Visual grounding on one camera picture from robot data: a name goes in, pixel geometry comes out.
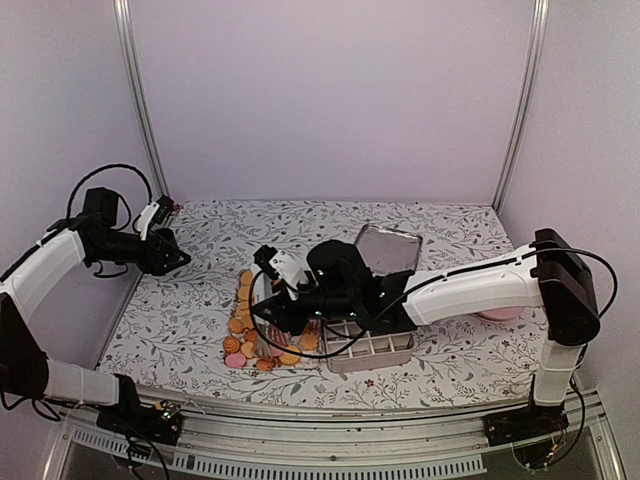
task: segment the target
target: white wall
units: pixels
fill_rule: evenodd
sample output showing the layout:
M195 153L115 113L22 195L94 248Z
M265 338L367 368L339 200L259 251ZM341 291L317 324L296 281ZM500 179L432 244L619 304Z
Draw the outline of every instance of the white wall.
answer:
M89 170L109 162L146 170L114 18L110 1L2 2L1 271L64 216L70 190ZM142 207L136 177L118 173L100 181L132 208ZM72 272L32 319L41 347L93 367L130 281L94 280L84 267ZM0 409L0 478L39 477L52 430L28 404Z
M488 204L534 2L132 2L178 200Z
M552 2L541 70L502 214L515 243L556 228L609 259L620 297L583 375L597 382L630 478L640 471L640 3ZM594 267L601 302L605 271Z

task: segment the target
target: floral pattern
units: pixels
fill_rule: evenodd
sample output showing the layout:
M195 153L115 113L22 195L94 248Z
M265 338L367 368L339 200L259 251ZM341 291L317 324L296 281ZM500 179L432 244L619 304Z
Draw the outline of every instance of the floral pattern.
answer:
M233 370L222 340L237 274L263 244L304 258L331 238L353 242L366 223L422 235L419 268L490 258L512 246L488 207L321 201L191 202L172 227L193 257L163 278L143 277L99 370L189 395L316 408L466 406L527 395L546 332L544 314L489 322L463 316L421 327L403 366L335 374Z

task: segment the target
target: pile of orange objects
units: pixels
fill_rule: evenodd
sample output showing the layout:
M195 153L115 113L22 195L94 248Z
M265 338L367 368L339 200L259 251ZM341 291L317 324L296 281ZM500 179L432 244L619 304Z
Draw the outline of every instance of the pile of orange objects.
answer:
M257 368L266 372L276 367L298 365L301 360L298 355L270 347L258 337L249 315L249 287L252 280L253 274L250 271L241 273L237 305L229 318L229 336L222 343L225 364L231 368ZM314 324L310 322L305 332L297 338L297 342L293 342L289 335L274 331L275 328L271 326L268 326L266 334L275 343L286 345L287 350L313 352L320 344L319 334L314 333L313 329Z

